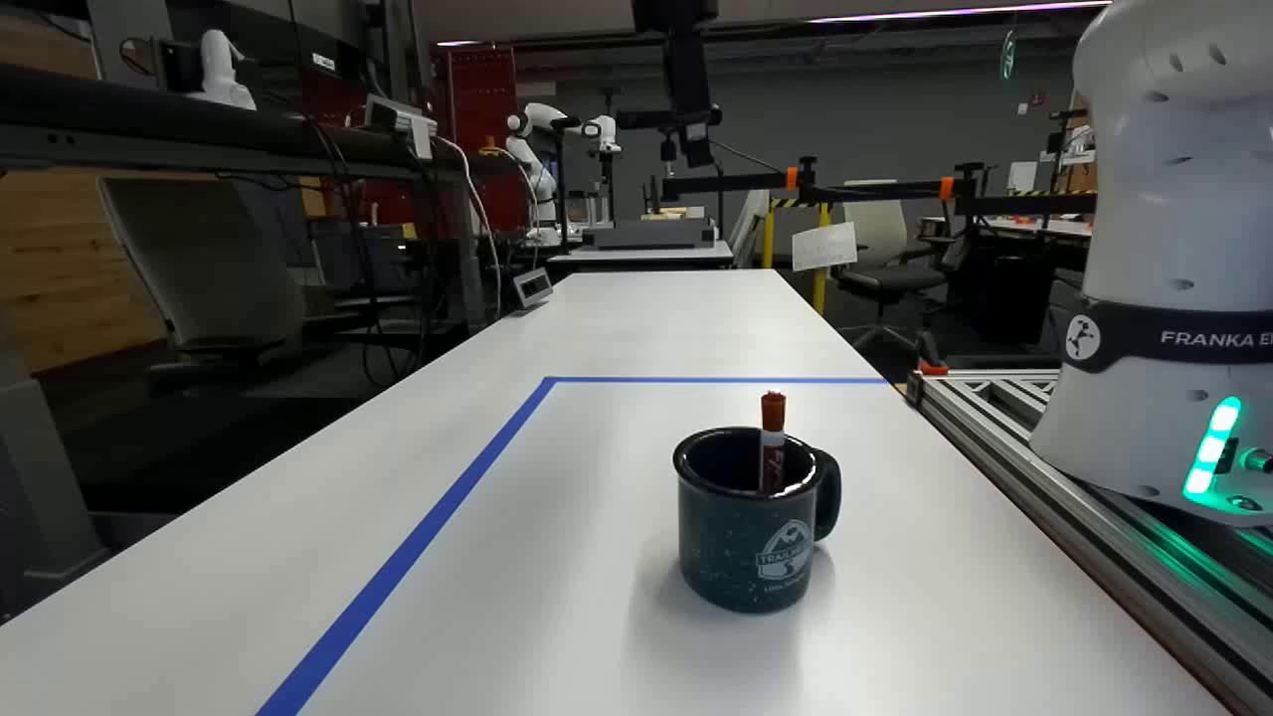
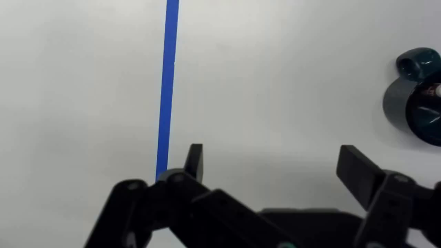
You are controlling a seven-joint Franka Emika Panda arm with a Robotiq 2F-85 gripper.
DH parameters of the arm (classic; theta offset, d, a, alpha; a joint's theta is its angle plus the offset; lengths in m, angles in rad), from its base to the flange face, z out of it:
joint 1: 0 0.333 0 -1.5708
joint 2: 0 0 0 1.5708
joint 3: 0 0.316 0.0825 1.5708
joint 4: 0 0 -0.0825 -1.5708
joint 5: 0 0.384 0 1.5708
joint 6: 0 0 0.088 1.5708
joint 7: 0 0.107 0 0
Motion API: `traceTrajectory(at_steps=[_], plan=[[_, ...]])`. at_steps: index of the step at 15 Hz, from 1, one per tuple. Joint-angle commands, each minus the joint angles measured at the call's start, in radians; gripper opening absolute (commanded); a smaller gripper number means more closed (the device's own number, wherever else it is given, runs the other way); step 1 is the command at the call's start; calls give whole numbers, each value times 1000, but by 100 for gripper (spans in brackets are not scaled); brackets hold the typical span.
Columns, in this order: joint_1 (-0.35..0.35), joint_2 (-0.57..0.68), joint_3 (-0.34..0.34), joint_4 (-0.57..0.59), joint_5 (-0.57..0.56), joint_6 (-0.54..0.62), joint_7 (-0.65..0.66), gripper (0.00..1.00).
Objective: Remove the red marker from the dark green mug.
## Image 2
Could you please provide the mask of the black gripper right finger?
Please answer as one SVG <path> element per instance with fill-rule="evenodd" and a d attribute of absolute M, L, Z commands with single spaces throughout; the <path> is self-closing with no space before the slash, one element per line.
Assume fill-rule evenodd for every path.
<path fill-rule="evenodd" d="M 353 145 L 341 146 L 337 175 L 367 211 L 356 248 L 411 248 L 410 229 L 441 248 L 440 185 L 429 189 L 406 174 L 384 170 Z"/>

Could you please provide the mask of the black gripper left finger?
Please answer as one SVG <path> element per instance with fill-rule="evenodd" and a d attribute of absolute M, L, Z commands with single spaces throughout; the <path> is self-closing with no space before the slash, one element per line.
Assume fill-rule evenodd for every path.
<path fill-rule="evenodd" d="M 169 229 L 187 248 L 304 248 L 294 234 L 222 190 L 203 185 L 205 148 L 193 143 L 181 168 L 155 185 L 141 179 L 114 186 L 85 248 L 148 248 Z"/>

